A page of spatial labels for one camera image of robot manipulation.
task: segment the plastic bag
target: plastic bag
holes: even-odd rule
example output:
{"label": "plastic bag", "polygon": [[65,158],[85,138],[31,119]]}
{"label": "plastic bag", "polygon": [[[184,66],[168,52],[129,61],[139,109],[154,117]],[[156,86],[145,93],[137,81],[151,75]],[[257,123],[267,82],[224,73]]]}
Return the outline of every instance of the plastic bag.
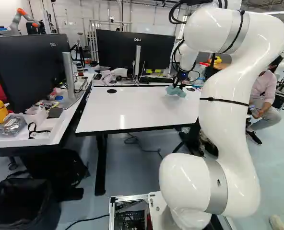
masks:
{"label": "plastic bag", "polygon": [[6,120],[0,124],[0,136],[2,137],[15,137],[27,123],[20,115],[10,115]]}
{"label": "plastic bag", "polygon": [[61,210],[50,182],[11,178],[0,182],[0,230],[54,230]]}

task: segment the gray floor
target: gray floor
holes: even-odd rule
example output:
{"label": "gray floor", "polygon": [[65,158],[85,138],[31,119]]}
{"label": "gray floor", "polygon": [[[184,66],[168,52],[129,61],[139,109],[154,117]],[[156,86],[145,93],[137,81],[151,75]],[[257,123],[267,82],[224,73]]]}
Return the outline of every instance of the gray floor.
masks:
{"label": "gray floor", "polygon": [[[234,219],[238,230],[270,230],[268,216],[278,214],[284,221],[284,111],[282,121],[271,128],[261,130],[258,136],[263,145],[257,146],[248,140],[250,153],[260,179],[261,204],[256,214],[249,218]],[[174,130],[141,132],[135,135],[141,138],[148,149],[162,149],[162,155],[169,154],[180,142]],[[110,135],[108,142],[106,194],[94,196],[95,171],[97,161],[94,137],[72,138],[68,147],[78,150],[84,161],[89,161],[91,176],[84,179],[85,188],[80,201],[62,203],[62,215],[58,230],[65,229],[72,221],[92,218],[108,213],[108,198],[116,195],[145,194],[158,191],[158,169],[160,157],[156,153],[140,151],[136,145],[123,143],[126,134]],[[10,172],[8,159],[0,158],[0,180]],[[106,230],[108,218],[82,222],[71,229]]]}

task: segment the person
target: person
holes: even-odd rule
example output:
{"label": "person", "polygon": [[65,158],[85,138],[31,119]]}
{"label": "person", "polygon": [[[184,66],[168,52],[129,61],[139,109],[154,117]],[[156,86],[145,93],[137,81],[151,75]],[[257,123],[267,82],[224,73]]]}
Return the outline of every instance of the person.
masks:
{"label": "person", "polygon": [[254,105],[258,111],[257,115],[253,115],[254,118],[262,118],[256,123],[250,125],[246,129],[246,134],[250,136],[257,144],[262,144],[262,141],[257,137],[256,130],[264,129],[273,126],[281,121],[281,115],[272,104],[275,99],[276,92],[276,76],[270,71],[275,68],[276,65],[272,65],[274,60],[268,68],[261,72],[253,84],[250,105]]}

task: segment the pink shirt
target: pink shirt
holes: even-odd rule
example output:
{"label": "pink shirt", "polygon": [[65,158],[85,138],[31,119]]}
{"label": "pink shirt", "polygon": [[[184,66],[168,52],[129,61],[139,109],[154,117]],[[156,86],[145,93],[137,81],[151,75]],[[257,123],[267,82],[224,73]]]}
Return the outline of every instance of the pink shirt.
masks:
{"label": "pink shirt", "polygon": [[276,92],[276,76],[270,71],[258,76],[253,84],[250,99],[263,98],[265,102],[273,104]]}

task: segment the monitor stand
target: monitor stand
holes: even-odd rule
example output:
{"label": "monitor stand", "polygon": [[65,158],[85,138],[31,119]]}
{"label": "monitor stand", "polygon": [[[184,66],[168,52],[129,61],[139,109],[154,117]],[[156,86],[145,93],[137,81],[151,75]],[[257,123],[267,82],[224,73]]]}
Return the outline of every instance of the monitor stand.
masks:
{"label": "monitor stand", "polygon": [[140,53],[141,53],[141,46],[136,46],[136,60],[135,60],[134,77],[133,77],[136,80],[139,79]]}
{"label": "monitor stand", "polygon": [[65,68],[66,82],[67,82],[67,91],[65,91],[62,94],[63,99],[58,105],[58,107],[62,109],[68,109],[78,101],[78,99],[83,95],[84,91],[75,93],[71,53],[63,52],[62,55],[63,55],[63,64]]}

